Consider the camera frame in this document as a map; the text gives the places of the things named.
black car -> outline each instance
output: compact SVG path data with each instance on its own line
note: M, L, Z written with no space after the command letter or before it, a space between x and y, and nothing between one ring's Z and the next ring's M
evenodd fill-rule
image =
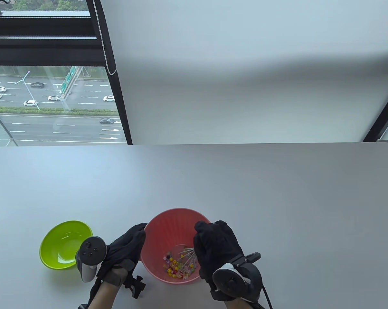
M111 118L101 118L99 123L114 123L114 119Z
M31 88L44 88L45 84L40 82L31 83Z

black clamp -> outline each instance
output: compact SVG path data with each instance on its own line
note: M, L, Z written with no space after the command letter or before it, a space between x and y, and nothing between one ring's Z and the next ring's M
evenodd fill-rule
M132 292L132 297L137 299L139 294L145 289L146 284L142 282L141 276L137 276L137 278L130 277L129 280L125 280L124 286L129 288Z

plastic bowl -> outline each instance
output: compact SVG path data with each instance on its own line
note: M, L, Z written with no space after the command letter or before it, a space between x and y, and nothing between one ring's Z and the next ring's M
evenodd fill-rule
M199 277L199 267L187 280L172 278L163 268L164 255L175 246L193 247L196 234L194 226L198 221L210 222L199 212L176 208L160 213L148 223L141 261L151 275L169 284L187 284Z
M91 228L81 221L66 221L46 234L39 248L42 263L51 269L66 269L76 264L75 255L82 242L92 236Z

wrist strap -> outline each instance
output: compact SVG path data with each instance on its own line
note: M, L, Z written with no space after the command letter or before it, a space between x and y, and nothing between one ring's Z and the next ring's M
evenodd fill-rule
M206 279L205 282L207 282L210 285L210 293L214 300L217 300L219 302L228 302L230 300L234 300L235 297L228 296L225 293L222 293L220 290L217 289L215 283L212 280Z

cable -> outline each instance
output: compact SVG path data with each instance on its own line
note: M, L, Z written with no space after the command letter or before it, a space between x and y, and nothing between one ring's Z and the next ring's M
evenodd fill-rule
M98 25L98 30L99 30L99 36L101 37L102 51L103 51L103 53L104 53L105 65L106 65L108 74L110 74L110 75L112 76L112 75L114 75L114 74L116 73L116 69L115 69L115 71L113 71L112 73L111 73L110 70L109 70L109 67L108 67L108 60L107 60L107 54L105 53L104 39L102 38L101 25L99 24L99 18L98 18L97 6L95 5L95 0L92 0L92 4L94 5L95 15L97 16L97 25Z
M271 305L271 302L270 302L270 298L269 298L269 295L267 294L267 291L266 291L266 288L264 287L264 284L263 284L263 291L264 291L264 294L265 294L265 296L266 296L267 303L268 303L270 309L272 309L272 305Z

